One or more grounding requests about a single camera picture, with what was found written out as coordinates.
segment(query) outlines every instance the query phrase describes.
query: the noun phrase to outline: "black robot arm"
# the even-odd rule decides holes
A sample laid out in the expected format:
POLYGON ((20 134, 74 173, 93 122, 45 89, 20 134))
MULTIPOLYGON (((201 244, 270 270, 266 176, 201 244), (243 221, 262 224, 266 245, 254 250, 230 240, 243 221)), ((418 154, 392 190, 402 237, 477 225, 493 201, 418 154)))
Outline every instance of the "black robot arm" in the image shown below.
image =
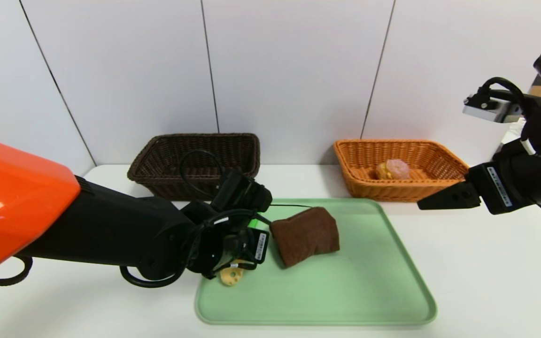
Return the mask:
POLYGON ((258 212, 268 209, 271 193, 234 169, 224 169, 210 204, 192 201, 182 210, 159 197, 135 198, 77 177, 79 196, 34 242, 17 253, 25 263, 16 277, 23 280, 32 257, 117 265, 129 283, 161 287, 188 269, 214 278, 235 259, 241 268, 264 262, 270 236, 249 227, 253 219, 270 223, 258 212), (129 273, 136 267, 145 278, 129 273))
MULTIPOLYGON (((541 75, 541 56, 535 61, 541 75)), ((476 207, 482 197, 488 210, 504 214, 528 205, 541 205, 541 98, 522 94, 517 86, 494 77, 464 100, 464 113, 493 122, 526 124, 520 138, 504 144, 490 162, 475 165, 464 182, 425 197, 420 209, 463 209, 476 207), (500 84, 507 90, 492 90, 500 84)))

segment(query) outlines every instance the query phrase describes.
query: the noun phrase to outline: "tabletop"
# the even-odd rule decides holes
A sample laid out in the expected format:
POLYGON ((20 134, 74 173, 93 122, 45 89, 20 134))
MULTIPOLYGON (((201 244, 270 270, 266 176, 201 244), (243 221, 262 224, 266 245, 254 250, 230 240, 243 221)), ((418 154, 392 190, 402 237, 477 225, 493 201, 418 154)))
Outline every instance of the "tabletop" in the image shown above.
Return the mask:
MULTIPOLYGON (((136 197, 151 195, 126 178, 127 170, 102 165, 85 177, 136 197)), ((256 180, 276 199, 349 197, 335 165, 262 165, 256 180)), ((541 337, 539 207, 493 216, 484 206, 422 211, 415 203, 381 205, 438 304, 428 325, 207 325, 194 310, 197 274, 142 289, 125 282, 118 267, 35 259, 26 280, 0 287, 0 338, 541 337)), ((0 278, 20 269, 9 259, 0 278)))

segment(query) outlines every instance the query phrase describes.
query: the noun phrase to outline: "plastic tray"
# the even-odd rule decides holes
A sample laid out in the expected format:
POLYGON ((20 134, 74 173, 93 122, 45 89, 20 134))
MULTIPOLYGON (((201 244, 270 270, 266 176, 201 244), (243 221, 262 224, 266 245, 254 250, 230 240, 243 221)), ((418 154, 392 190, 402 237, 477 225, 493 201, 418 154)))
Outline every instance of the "plastic tray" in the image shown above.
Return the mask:
MULTIPOLYGON (((341 250, 285 269, 272 238, 266 261, 236 286, 202 280, 195 309, 225 325, 421 325, 436 316, 429 289, 384 211, 367 199, 276 200, 322 206, 337 220, 341 250)), ((271 206, 280 220, 301 207, 271 206)), ((256 227, 268 228, 257 223, 256 227)))

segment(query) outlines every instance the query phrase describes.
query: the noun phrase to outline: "wicker basket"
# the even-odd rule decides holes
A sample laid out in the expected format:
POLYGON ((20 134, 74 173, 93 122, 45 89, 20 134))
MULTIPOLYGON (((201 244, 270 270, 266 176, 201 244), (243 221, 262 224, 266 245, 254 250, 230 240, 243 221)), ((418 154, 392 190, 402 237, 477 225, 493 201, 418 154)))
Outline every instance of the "wicker basket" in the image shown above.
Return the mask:
POLYGON ((343 139, 333 145, 348 191, 377 201, 415 202, 464 180, 468 166, 441 144, 416 139, 343 139), (378 164, 400 159, 410 180, 378 180, 378 164))
MULTIPOLYGON (((183 155, 195 149, 213 153, 223 167, 238 169, 247 177, 255 177, 260 168, 260 141, 253 133, 173 134, 151 139, 133 161, 127 177, 165 199, 209 200, 183 182, 178 171, 183 155)), ((190 154, 183 169, 189 182, 216 194, 220 172, 210 156, 190 154)))

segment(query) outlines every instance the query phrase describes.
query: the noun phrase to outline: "folded cloth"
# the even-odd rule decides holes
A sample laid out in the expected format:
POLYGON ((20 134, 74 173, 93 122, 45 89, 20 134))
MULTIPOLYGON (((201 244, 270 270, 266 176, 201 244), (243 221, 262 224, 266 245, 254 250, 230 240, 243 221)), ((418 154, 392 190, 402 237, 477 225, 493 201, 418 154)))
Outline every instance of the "folded cloth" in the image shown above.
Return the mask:
POLYGON ((319 253, 340 249, 337 224, 324 207, 312 207, 270 225, 286 268, 319 253))

